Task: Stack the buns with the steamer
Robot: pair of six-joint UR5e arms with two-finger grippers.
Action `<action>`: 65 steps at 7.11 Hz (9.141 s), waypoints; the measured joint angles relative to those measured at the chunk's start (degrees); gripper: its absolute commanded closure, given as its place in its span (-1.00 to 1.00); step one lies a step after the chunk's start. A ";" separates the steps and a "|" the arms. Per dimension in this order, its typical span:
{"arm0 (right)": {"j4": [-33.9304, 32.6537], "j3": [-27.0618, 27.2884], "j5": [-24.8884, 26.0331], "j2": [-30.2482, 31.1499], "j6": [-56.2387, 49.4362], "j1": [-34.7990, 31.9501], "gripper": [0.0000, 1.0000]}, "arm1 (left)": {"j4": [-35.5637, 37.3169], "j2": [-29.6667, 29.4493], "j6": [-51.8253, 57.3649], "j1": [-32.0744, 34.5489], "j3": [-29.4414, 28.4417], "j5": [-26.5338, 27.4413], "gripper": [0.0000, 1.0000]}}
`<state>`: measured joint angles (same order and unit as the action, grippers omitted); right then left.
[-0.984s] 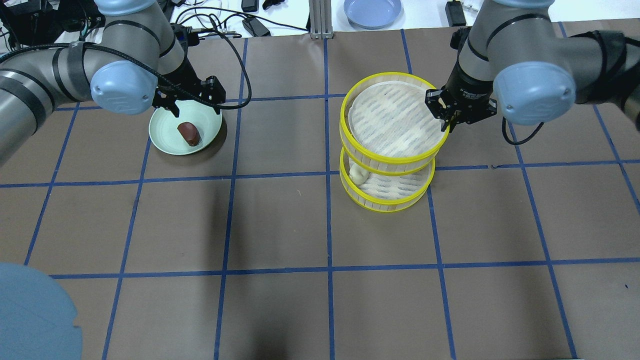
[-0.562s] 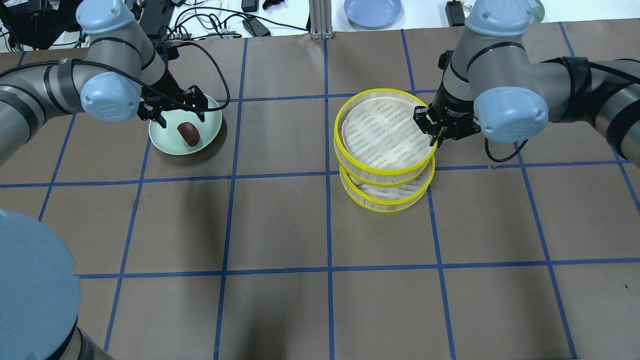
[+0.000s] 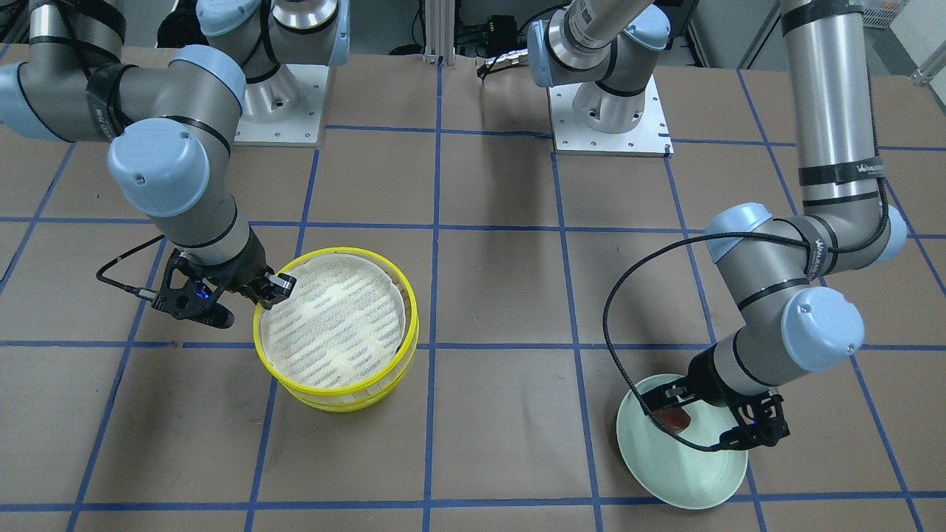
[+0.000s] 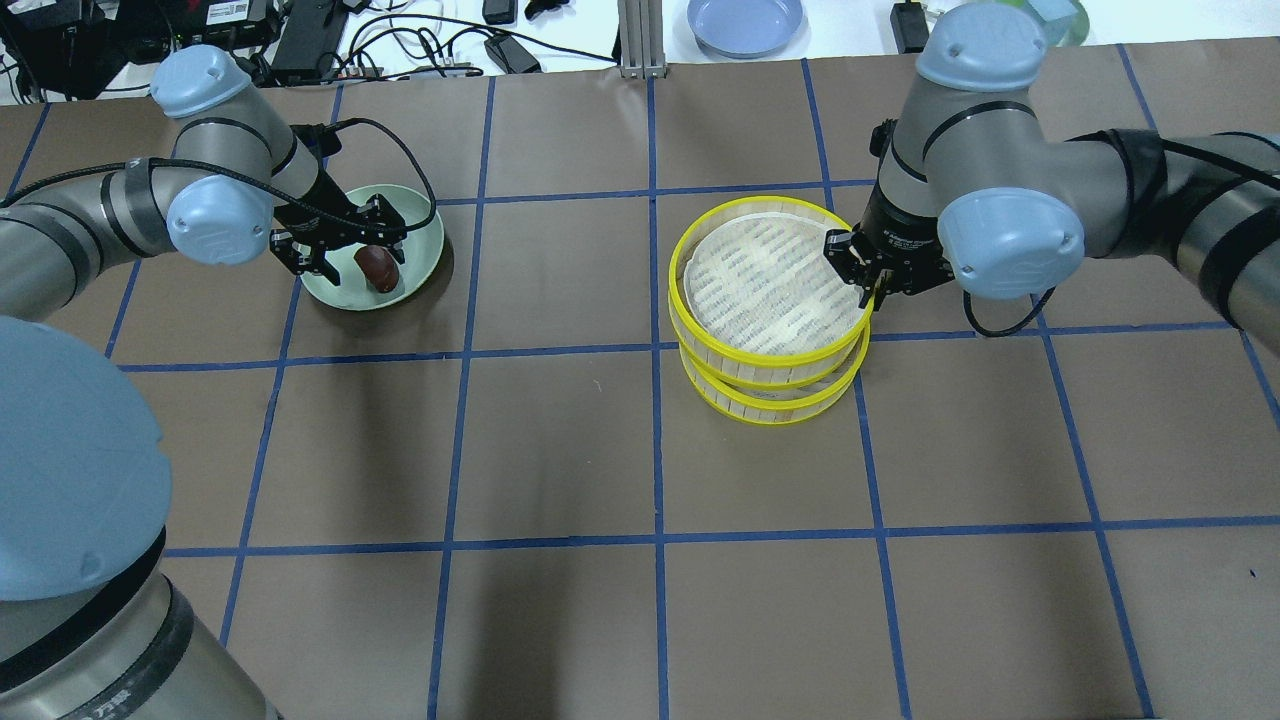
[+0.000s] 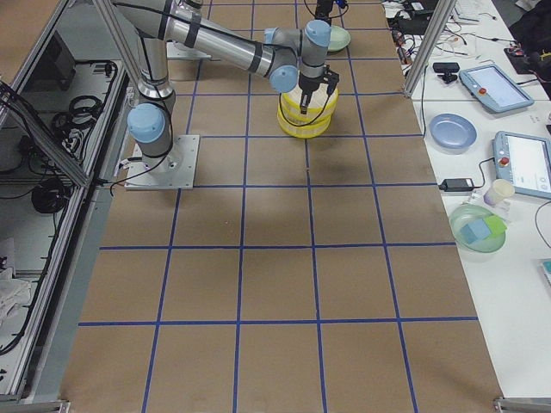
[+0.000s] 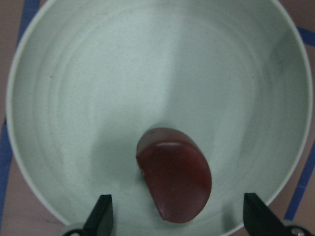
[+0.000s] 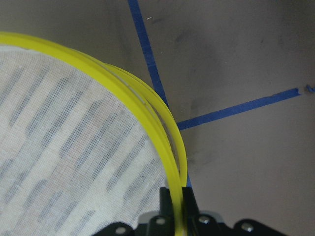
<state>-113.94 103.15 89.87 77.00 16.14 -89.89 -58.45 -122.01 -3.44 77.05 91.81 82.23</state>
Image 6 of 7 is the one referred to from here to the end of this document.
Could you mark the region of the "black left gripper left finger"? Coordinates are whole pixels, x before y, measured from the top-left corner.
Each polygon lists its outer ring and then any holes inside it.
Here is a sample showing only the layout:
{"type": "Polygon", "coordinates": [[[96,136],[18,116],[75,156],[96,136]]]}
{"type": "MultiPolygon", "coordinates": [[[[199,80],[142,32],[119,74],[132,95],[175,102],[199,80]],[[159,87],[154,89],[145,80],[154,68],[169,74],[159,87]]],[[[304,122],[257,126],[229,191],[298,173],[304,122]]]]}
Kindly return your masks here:
{"type": "Polygon", "coordinates": [[[113,230],[112,196],[100,195],[83,226],[85,236],[110,236],[113,230]]]}

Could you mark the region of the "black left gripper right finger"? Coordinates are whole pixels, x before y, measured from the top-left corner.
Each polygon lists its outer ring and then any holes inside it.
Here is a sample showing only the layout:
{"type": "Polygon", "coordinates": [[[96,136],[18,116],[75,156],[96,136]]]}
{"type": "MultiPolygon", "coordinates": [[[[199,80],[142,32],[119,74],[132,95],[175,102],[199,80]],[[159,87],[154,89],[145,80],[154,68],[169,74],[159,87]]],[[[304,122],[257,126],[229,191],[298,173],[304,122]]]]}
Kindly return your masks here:
{"type": "Polygon", "coordinates": [[[255,193],[245,193],[243,223],[250,236],[291,236],[289,227],[255,193]]]}

